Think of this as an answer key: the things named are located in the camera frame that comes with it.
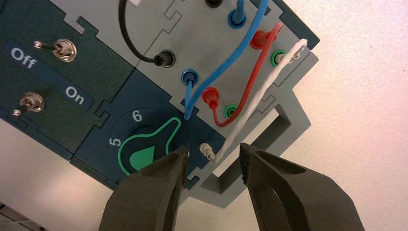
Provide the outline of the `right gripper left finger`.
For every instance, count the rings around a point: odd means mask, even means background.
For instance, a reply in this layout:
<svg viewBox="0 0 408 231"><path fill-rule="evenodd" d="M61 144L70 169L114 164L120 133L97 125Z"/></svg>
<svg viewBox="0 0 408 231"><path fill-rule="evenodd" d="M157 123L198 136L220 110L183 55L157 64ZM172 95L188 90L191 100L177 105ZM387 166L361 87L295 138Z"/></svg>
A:
<svg viewBox="0 0 408 231"><path fill-rule="evenodd" d="M108 199L101 231L172 231L185 188L185 146L125 177Z"/></svg>

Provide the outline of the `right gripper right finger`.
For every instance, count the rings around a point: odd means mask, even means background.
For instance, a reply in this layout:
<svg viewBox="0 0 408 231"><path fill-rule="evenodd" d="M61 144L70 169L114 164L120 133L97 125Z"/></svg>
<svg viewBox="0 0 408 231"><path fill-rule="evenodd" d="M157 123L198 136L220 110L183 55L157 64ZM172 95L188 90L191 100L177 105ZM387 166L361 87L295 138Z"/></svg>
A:
<svg viewBox="0 0 408 231"><path fill-rule="evenodd" d="M242 180L261 231L362 231L351 197L331 178L246 143Z"/></svg>

